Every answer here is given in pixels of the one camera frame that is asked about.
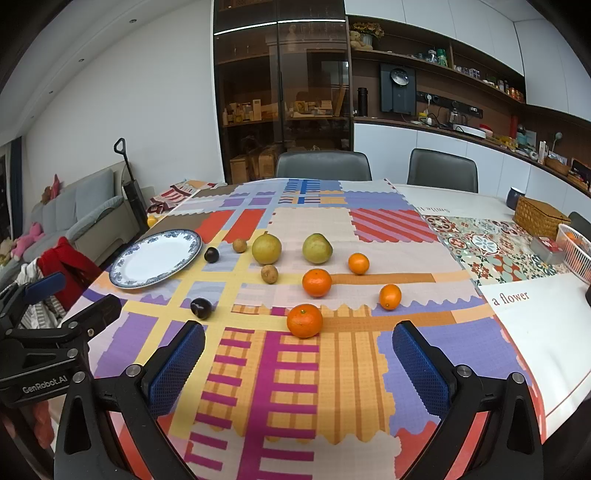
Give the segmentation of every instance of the black thermos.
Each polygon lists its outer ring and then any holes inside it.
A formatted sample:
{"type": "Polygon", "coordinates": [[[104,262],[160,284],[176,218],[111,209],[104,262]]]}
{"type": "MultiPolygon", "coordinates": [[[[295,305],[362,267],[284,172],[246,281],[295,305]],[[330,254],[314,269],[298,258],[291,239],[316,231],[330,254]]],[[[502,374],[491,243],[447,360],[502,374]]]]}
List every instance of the black thermos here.
{"type": "Polygon", "coordinates": [[[368,116],[368,90],[364,87],[357,89],[357,115],[368,116]]]}

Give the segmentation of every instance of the white wall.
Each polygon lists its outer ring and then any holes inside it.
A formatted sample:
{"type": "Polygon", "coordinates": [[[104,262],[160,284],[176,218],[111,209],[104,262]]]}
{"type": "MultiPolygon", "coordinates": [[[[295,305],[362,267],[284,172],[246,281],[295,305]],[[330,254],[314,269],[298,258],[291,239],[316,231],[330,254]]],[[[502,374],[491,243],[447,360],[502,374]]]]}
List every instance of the white wall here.
{"type": "Polygon", "coordinates": [[[25,215],[54,173],[69,184],[121,161],[119,137],[141,187],[223,180],[212,38],[212,2],[197,0],[89,63],[25,136],[25,215]]]}

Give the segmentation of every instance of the blue gripper pad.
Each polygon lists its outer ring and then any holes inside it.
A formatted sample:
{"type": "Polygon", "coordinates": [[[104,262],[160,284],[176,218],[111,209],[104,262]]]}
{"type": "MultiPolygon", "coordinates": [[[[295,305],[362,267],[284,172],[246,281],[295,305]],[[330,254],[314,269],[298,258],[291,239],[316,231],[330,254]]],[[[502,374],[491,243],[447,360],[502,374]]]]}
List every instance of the blue gripper pad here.
{"type": "Polygon", "coordinates": [[[427,411],[443,419],[450,408],[449,388],[435,365],[400,323],[394,327],[392,346],[427,411]]]}
{"type": "Polygon", "coordinates": [[[168,346],[158,349],[174,350],[148,386],[148,408],[154,418],[170,413],[203,353],[205,331],[200,323],[192,324],[185,325],[168,346]]]}

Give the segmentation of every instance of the gray chair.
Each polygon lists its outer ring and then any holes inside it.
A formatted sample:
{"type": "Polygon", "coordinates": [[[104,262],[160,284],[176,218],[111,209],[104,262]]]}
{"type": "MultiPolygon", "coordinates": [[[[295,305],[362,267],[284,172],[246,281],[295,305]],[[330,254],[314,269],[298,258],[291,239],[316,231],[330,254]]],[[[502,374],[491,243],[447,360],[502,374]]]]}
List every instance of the gray chair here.
{"type": "Polygon", "coordinates": [[[407,183],[478,193],[478,170],[469,158],[415,148],[410,155],[407,183]]]}
{"type": "Polygon", "coordinates": [[[571,212],[569,218],[570,226],[591,242],[591,223],[577,212],[571,212]]]}
{"type": "Polygon", "coordinates": [[[313,180],[371,180],[367,157],[359,152],[312,150],[279,155],[277,178],[313,180]]]}

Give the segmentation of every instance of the white cabinet door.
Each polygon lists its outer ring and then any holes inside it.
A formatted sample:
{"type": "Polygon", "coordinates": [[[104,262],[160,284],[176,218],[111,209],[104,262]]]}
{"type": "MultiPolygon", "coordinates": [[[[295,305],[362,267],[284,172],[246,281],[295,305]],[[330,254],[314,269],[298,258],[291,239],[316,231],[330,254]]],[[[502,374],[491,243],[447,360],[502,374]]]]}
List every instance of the white cabinet door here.
{"type": "Polygon", "coordinates": [[[491,30],[486,19],[488,5],[474,0],[449,0],[456,38],[471,47],[495,56],[491,30]]]}
{"type": "Polygon", "coordinates": [[[562,212],[567,187],[565,181],[541,168],[532,166],[525,194],[534,200],[549,203],[562,212]]]}
{"type": "Polygon", "coordinates": [[[447,137],[445,135],[432,134],[419,131],[417,134],[417,148],[434,150],[436,152],[449,153],[458,157],[466,156],[468,142],[459,138],[447,137]]]}
{"type": "Polygon", "coordinates": [[[511,187],[525,193],[527,190],[527,182],[530,178],[530,169],[532,167],[525,160],[520,160],[511,155],[503,153],[503,169],[501,170],[501,181],[499,182],[499,190],[496,193],[500,199],[505,200],[511,187]]]}
{"type": "Polygon", "coordinates": [[[385,125],[355,124],[355,151],[364,153],[374,180],[406,183],[410,154],[417,146],[417,131],[385,125]]]}
{"type": "Polygon", "coordinates": [[[569,113],[591,122],[591,78],[564,38],[558,42],[564,69],[569,113]]]}
{"type": "Polygon", "coordinates": [[[526,101],[569,111],[564,70],[558,52],[562,36],[547,20],[515,22],[525,70],[526,101]]]}
{"type": "Polygon", "coordinates": [[[521,60],[521,49],[515,25],[494,8],[483,5],[486,7],[486,19],[491,29],[494,58],[523,75],[523,61],[521,60]]]}
{"type": "Polygon", "coordinates": [[[591,198],[578,191],[575,187],[567,185],[562,213],[570,215],[573,212],[581,214],[588,222],[591,222],[591,198]]]}
{"type": "Polygon", "coordinates": [[[447,0],[402,0],[407,24],[456,38],[447,0]]]}
{"type": "Polygon", "coordinates": [[[481,195],[496,197],[504,156],[503,152],[468,142],[466,157],[473,160],[478,169],[478,193],[481,195]]]}
{"type": "Polygon", "coordinates": [[[345,0],[345,13],[405,23],[402,0],[345,0]]]}

